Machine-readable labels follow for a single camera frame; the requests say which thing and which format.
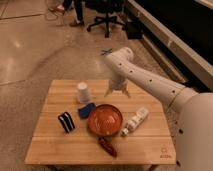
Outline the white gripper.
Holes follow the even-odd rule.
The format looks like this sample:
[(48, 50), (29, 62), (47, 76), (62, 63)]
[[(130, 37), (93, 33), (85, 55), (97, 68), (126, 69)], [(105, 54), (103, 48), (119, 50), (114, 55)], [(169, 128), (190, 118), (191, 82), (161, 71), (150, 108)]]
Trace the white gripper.
[(128, 98), (131, 98), (130, 93), (126, 89), (126, 78), (122, 77), (120, 75), (112, 75), (109, 79), (109, 88), (105, 92), (104, 97), (107, 97), (109, 94), (113, 92), (113, 90), (120, 91), (122, 90), (122, 93), (125, 94)]

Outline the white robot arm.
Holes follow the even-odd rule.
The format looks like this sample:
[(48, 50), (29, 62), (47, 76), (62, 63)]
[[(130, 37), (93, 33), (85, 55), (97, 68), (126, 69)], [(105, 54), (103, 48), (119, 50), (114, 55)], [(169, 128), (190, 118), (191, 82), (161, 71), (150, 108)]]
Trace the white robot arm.
[(199, 93), (132, 63), (133, 51), (123, 47), (104, 57), (115, 73), (113, 90), (124, 90), (127, 80), (179, 114), (175, 171), (213, 171), (213, 92)]

